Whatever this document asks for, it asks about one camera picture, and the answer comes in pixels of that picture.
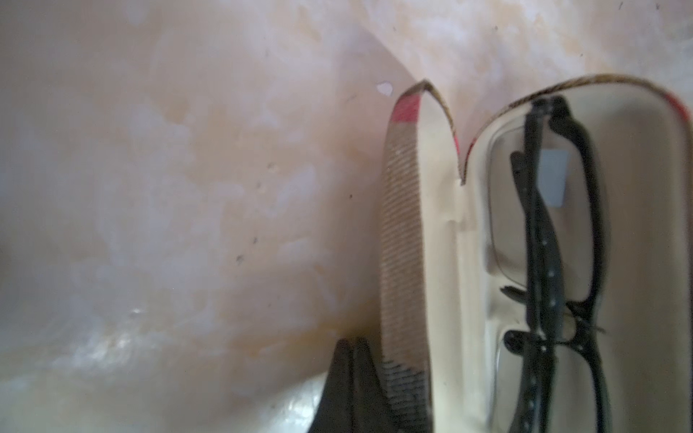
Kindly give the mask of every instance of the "marble surface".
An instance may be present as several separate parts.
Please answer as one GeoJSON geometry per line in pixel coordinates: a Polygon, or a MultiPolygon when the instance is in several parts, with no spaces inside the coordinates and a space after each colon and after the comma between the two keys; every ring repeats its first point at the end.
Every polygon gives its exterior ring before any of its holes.
{"type": "Polygon", "coordinates": [[[0,430],[304,432],[378,328],[395,98],[462,147],[584,73],[693,103],[687,0],[0,4],[0,430]]]}

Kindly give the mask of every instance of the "open glasses case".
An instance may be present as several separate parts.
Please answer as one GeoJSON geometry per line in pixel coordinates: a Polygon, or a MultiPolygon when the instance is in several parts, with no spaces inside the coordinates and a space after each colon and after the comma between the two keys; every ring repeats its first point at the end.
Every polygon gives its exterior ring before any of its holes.
{"type": "Polygon", "coordinates": [[[428,82],[387,131],[383,385],[406,432],[691,430],[690,119],[632,77],[457,144],[428,82]]]}

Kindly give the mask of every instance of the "eyeglass temple arm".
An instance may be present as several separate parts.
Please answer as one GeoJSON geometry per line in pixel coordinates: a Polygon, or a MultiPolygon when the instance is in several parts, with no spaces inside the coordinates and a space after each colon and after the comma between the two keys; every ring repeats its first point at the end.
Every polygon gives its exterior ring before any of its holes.
{"type": "Polygon", "coordinates": [[[554,347],[563,326],[563,275],[558,242],[546,206],[536,188],[546,106],[534,104],[525,119],[525,153],[511,156],[518,196],[525,211],[527,242],[526,320],[530,329],[522,342],[523,372],[511,433],[548,429],[552,383],[556,368],[554,347]]]}

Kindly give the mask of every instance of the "black eyeglass frame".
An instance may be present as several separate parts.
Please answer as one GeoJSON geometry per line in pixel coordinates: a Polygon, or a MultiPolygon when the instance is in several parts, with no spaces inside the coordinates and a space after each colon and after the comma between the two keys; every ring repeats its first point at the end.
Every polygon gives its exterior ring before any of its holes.
{"type": "Polygon", "coordinates": [[[597,346],[597,311],[602,297],[606,264],[605,232],[599,184],[590,137],[570,112],[563,96],[539,98],[525,117],[524,152],[510,156],[513,179],[525,213],[527,290],[513,286],[501,291],[526,305],[529,331],[509,330],[503,336],[508,350],[523,357],[518,405],[510,433],[548,429],[552,385],[556,371],[556,345],[567,346],[587,361],[593,378],[597,406],[597,433],[611,433],[611,406],[602,359],[597,346]],[[566,301],[558,240],[551,218],[536,185],[544,120],[551,131],[566,138],[580,154],[589,199],[593,242],[593,272],[590,290],[581,301],[566,301]],[[562,340],[563,313],[575,320],[575,334],[562,340]]]}

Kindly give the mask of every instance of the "black object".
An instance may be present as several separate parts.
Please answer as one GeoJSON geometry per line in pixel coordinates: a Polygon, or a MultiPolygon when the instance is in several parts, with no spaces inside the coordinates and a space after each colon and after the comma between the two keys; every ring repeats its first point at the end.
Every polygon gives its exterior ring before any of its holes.
{"type": "Polygon", "coordinates": [[[320,405],[308,433],[395,433],[368,341],[337,342],[320,405]]]}
{"type": "Polygon", "coordinates": [[[565,345],[587,361],[592,373],[597,405],[597,433],[611,431],[611,406],[597,347],[597,309],[604,279],[604,229],[595,162],[585,128],[570,114],[562,96],[541,98],[532,103],[525,117],[524,152],[510,155],[513,178],[525,212],[527,243],[527,291],[507,286],[501,291],[527,306],[529,331],[509,330],[503,336],[507,349],[523,357],[518,406],[510,433],[529,433],[538,423],[540,433],[548,429],[552,385],[556,371],[555,346],[565,345]],[[566,301],[558,240],[551,218],[536,186],[544,118],[549,128],[569,140],[579,151],[584,167],[593,234],[593,273],[588,296],[566,301]],[[563,341],[564,308],[575,318],[576,332],[563,341]]]}

